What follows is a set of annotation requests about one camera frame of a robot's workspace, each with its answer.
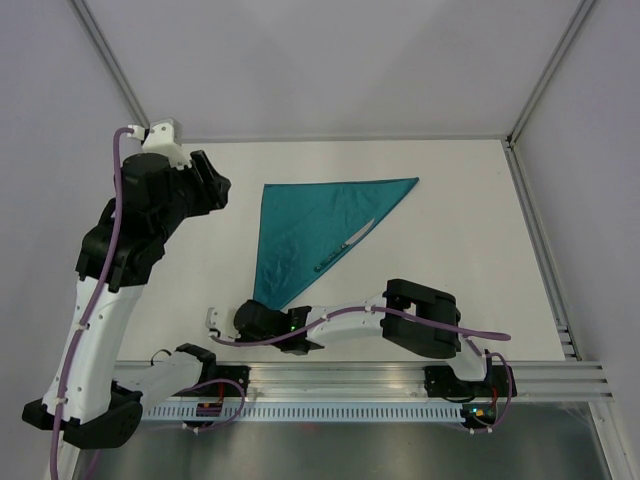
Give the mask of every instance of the white floor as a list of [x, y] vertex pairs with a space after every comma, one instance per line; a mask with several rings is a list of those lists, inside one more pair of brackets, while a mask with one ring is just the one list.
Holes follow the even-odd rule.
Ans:
[[129, 323], [123, 360], [196, 343], [221, 361], [419, 360], [380, 340], [351, 341], [306, 357], [274, 347], [232, 348], [207, 338], [215, 306], [230, 326], [251, 298], [265, 183], [420, 177], [357, 247], [294, 300], [333, 305], [367, 298], [390, 278], [456, 296], [465, 326], [508, 332], [484, 342], [510, 360], [563, 360], [555, 323], [498, 141], [386, 141], [187, 145], [204, 149], [233, 183], [227, 208], [184, 222], [168, 242]]

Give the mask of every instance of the wire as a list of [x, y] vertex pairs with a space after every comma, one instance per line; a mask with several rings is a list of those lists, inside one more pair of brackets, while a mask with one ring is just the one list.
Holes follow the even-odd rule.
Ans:
[[498, 403], [498, 389], [496, 387], [491, 387], [493, 391], [493, 399], [491, 400], [491, 405], [489, 405], [489, 409], [495, 408]]
[[[89, 318], [93, 313], [93, 309], [98, 303], [102, 289], [107, 281], [109, 275], [109, 269], [111, 268], [111, 262], [116, 253], [116, 245], [118, 243], [118, 236], [120, 235], [120, 225], [122, 224], [122, 174], [120, 166], [120, 137], [125, 133], [133, 133], [132, 128], [124, 127], [119, 128], [113, 134], [113, 179], [116, 190], [116, 209], [113, 218], [113, 229], [111, 230], [111, 239], [109, 240], [109, 248], [107, 249], [107, 255], [102, 265], [102, 271], [100, 277], [98, 277], [98, 283], [89, 298], [87, 308], [85, 308], [80, 321], [80, 326], [85, 326], [89, 322]], [[57, 397], [59, 399], [64, 398], [67, 390], [67, 382], [69, 380], [69, 373], [71, 372], [71, 365], [73, 364], [73, 357], [78, 349], [80, 343], [80, 337], [84, 332], [83, 329], [75, 331], [69, 342], [69, 348], [67, 354], [62, 362], [62, 369], [60, 370], [60, 380], [58, 382]], [[51, 435], [51, 450], [49, 452], [49, 472], [51, 474], [51, 480], [58, 480], [58, 445], [60, 443], [60, 427], [62, 424], [62, 414], [64, 410], [64, 401], [61, 401], [56, 405], [55, 414], [53, 417], [53, 432]]]
[[461, 398], [459, 400], [454, 399], [454, 398], [447, 398], [447, 397], [440, 397], [443, 400], [446, 400], [447, 402], [451, 402], [451, 403], [469, 403], [469, 402], [473, 402], [476, 399], [475, 395], [471, 395], [470, 397], [467, 398]]
[[221, 384], [221, 383], [226, 383], [227, 385], [231, 385], [232, 387], [234, 387], [238, 393], [240, 394], [240, 406], [237, 408], [237, 410], [235, 411], [235, 413], [233, 415], [231, 415], [227, 420], [225, 420], [222, 423], [215, 423], [211, 426], [206, 426], [206, 427], [197, 427], [198, 430], [194, 430], [192, 428], [187, 427], [189, 430], [195, 431], [195, 432], [211, 432], [213, 430], [218, 430], [222, 427], [224, 427], [225, 425], [229, 425], [231, 422], [233, 422], [236, 418], [238, 418], [240, 416], [240, 414], [242, 413], [242, 410], [244, 409], [244, 404], [245, 404], [245, 391], [244, 389], [240, 386], [240, 384], [238, 382], [235, 382], [233, 380], [229, 380], [228, 378], [216, 378], [215, 380], [208, 380], [206, 382], [202, 382], [199, 383], [197, 385], [194, 385], [193, 387], [189, 387], [189, 388], [185, 388], [184, 390], [180, 390], [176, 395], [180, 395], [182, 393], [186, 393], [186, 392], [191, 392], [193, 390], [198, 390], [202, 387], [206, 387], [208, 385], [215, 385], [215, 384]]
[[151, 366], [152, 367], [153, 367], [153, 359], [156, 358], [156, 355], [159, 354], [160, 352], [166, 353], [167, 355], [171, 356], [171, 352], [169, 350], [167, 350], [166, 348], [161, 348], [156, 353], [154, 353], [153, 356], [151, 357]]
[[[235, 341], [228, 341], [228, 340], [222, 340], [221, 338], [218, 338], [216, 335], [212, 333], [209, 334], [209, 338], [211, 338], [211, 340], [213, 340], [216, 343], [219, 343], [220, 345], [225, 345], [228, 347], [259, 347], [262, 345], [273, 345], [274, 343], [279, 343], [282, 342], [284, 340], [288, 340], [290, 338], [296, 337], [298, 335], [301, 335], [309, 330], [311, 330], [312, 328], [317, 327], [318, 325], [320, 325], [321, 323], [324, 322], [328, 322], [329, 320], [335, 318], [335, 317], [339, 317], [340, 315], [345, 315], [347, 313], [353, 313], [353, 312], [366, 312], [366, 308], [368, 307], [364, 307], [364, 306], [358, 306], [358, 307], [346, 307], [346, 308], [341, 308], [338, 310], [335, 310], [331, 313], [326, 314], [324, 317], [321, 317], [313, 322], [311, 322], [308, 325], [305, 325], [302, 328], [299, 328], [297, 330], [294, 330], [293, 332], [289, 332], [286, 333], [284, 335], [280, 335], [279, 337], [274, 337], [274, 338], [269, 338], [267, 340], [260, 340], [257, 342], [235, 342]], [[508, 335], [506, 333], [500, 333], [500, 332], [486, 332], [486, 331], [482, 331], [482, 330], [471, 330], [469, 328], [464, 328], [464, 327], [455, 327], [453, 325], [447, 325], [444, 323], [439, 323], [439, 322], [435, 322], [433, 320], [428, 320], [426, 318], [421, 318], [421, 317], [416, 317], [415, 315], [411, 315], [410, 313], [404, 312], [402, 310], [396, 310], [394, 308], [386, 308], [386, 307], [371, 307], [370, 309], [371, 312], [379, 312], [379, 313], [388, 313], [391, 315], [396, 315], [398, 317], [402, 317], [405, 320], [409, 320], [411, 322], [416, 322], [416, 323], [420, 323], [421, 325], [425, 325], [427, 327], [431, 327], [431, 328], [437, 328], [439, 330], [446, 330], [448, 332], [454, 332], [454, 333], [459, 333], [461, 335], [465, 335], [467, 337], [478, 337], [478, 338], [484, 338], [487, 340], [495, 340], [498, 342], [506, 342], [511, 340], [511, 335]]]
[[[493, 357], [500, 359], [500, 361], [502, 362], [502, 365], [504, 365], [505, 371], [507, 372], [507, 383], [509, 384], [509, 389], [507, 390], [507, 401], [504, 404], [504, 410], [502, 410], [502, 414], [500, 416], [498, 416], [498, 404], [496, 403], [495, 405], [496, 420], [493, 422], [493, 425], [491, 425], [490, 427], [487, 426], [484, 428], [475, 428], [473, 429], [473, 433], [490, 433], [494, 431], [496, 427], [499, 427], [502, 424], [502, 422], [504, 422], [504, 419], [507, 416], [507, 413], [509, 411], [509, 407], [511, 406], [511, 400], [513, 398], [513, 376], [511, 375], [511, 368], [509, 367], [509, 363], [507, 362], [507, 359], [504, 358], [504, 356], [501, 353], [491, 352], [487, 354], [487, 358], [493, 358]], [[457, 428], [457, 430], [468, 431], [467, 428]]]
[[491, 428], [493, 428], [493, 426], [495, 425], [495, 423], [487, 423], [487, 422], [485, 422], [485, 421], [483, 421], [483, 420], [480, 420], [478, 417], [473, 417], [473, 419], [474, 419], [476, 422], [478, 422], [480, 425], [484, 425], [484, 426], [486, 426], [486, 427], [491, 427]]

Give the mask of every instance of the black cable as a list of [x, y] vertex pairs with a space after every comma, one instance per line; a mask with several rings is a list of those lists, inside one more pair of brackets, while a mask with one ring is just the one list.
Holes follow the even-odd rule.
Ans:
[[166, 348], [161, 348], [156, 353], [154, 353], [153, 356], [151, 357], [151, 366], [152, 367], [153, 367], [153, 359], [156, 358], [156, 355], [159, 354], [160, 352], [164, 352], [167, 355], [171, 356], [171, 352], [169, 350], [167, 350]]
[[469, 402], [473, 402], [476, 399], [475, 395], [472, 395], [470, 397], [467, 398], [461, 398], [461, 399], [453, 399], [453, 398], [447, 398], [447, 397], [441, 397], [443, 400], [446, 400], [447, 402], [451, 402], [451, 403], [469, 403]]

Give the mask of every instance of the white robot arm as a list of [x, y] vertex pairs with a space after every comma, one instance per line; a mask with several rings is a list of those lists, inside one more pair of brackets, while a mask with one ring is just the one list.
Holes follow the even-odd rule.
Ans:
[[[143, 153], [122, 164], [122, 222], [104, 289], [88, 321], [81, 324], [107, 257], [114, 199], [82, 242], [74, 317], [56, 376], [44, 397], [27, 404], [23, 411], [23, 420], [51, 430], [56, 408], [63, 403], [64, 439], [79, 448], [122, 445], [135, 431], [143, 411], [203, 378], [215, 378], [215, 355], [189, 344], [137, 377], [113, 378], [131, 312], [153, 265], [164, 255], [164, 244], [186, 218], [224, 208], [231, 186], [204, 152], [192, 152], [185, 158], [177, 139], [177, 122], [157, 122], [148, 130], [130, 129], [130, 136], [143, 141]], [[76, 335], [79, 329], [82, 335]], [[70, 349], [73, 361], [65, 368]], [[60, 388], [60, 382], [66, 389]]]

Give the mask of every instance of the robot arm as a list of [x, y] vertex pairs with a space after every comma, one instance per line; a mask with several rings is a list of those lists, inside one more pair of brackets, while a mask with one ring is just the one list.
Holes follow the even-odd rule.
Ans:
[[[50, 430], [56, 406], [64, 402], [64, 439], [79, 448], [122, 445], [135, 431], [143, 411], [202, 378], [215, 378], [215, 355], [187, 344], [136, 378], [113, 379], [131, 312], [153, 265], [164, 255], [164, 244], [186, 218], [224, 208], [231, 186], [204, 152], [183, 156], [176, 122], [159, 122], [146, 131], [133, 127], [133, 131], [131, 136], [144, 140], [143, 153], [122, 164], [122, 224], [105, 288], [89, 321], [81, 326], [79, 320], [107, 255], [114, 199], [82, 242], [74, 318], [56, 376], [44, 397], [27, 404], [23, 412], [23, 420]], [[79, 340], [78, 329], [84, 330]], [[74, 341], [66, 393], [59, 399], [63, 362]]]
[[[306, 355], [337, 342], [364, 337], [382, 337], [425, 358], [445, 360], [455, 376], [466, 382], [482, 382], [487, 376], [487, 359], [467, 338], [462, 342], [458, 333], [411, 322], [384, 309], [393, 311], [415, 310], [414, 315], [437, 323], [458, 327], [460, 312], [454, 296], [406, 280], [389, 280], [384, 293], [367, 300], [336, 307], [297, 307], [287, 313], [270, 310], [249, 300], [234, 318], [239, 332], [235, 344], [263, 342], [273, 344], [286, 353]], [[347, 310], [339, 318], [317, 323], [320, 318], [331, 318], [332, 313]], [[217, 335], [216, 328], [208, 325]], [[270, 341], [281, 335], [304, 329], [299, 335], [282, 341]], [[212, 335], [219, 343], [228, 344]]]

